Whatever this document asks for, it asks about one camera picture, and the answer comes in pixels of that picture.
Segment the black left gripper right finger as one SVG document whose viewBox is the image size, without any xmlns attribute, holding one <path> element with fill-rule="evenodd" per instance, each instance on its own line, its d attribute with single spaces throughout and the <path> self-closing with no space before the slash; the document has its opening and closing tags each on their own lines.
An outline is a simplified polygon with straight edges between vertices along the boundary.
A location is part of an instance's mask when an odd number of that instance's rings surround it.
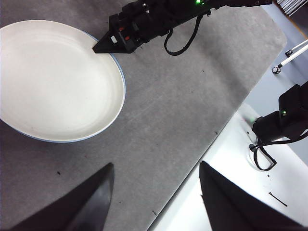
<svg viewBox="0 0 308 231">
<path fill-rule="evenodd" d="M 207 162 L 199 165 L 202 199 L 214 231 L 306 231 L 308 228 L 256 199 Z"/>
</svg>

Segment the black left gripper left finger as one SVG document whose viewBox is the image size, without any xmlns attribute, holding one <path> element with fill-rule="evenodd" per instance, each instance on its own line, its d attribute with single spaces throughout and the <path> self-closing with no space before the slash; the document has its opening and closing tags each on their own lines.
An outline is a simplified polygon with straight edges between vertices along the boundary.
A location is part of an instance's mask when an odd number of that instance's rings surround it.
<svg viewBox="0 0 308 231">
<path fill-rule="evenodd" d="M 114 164 L 108 163 L 11 231 L 102 231 L 111 205 Z"/>
</svg>

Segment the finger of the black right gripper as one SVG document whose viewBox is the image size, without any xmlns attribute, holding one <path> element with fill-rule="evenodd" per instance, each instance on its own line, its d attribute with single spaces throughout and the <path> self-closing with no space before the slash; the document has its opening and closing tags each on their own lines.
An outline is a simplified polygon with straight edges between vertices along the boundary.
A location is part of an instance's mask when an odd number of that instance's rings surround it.
<svg viewBox="0 0 308 231">
<path fill-rule="evenodd" d="M 120 33 L 109 29 L 106 34 L 93 46 L 95 53 L 126 53 L 134 52 L 134 43 L 129 39 L 125 42 Z"/>
</svg>

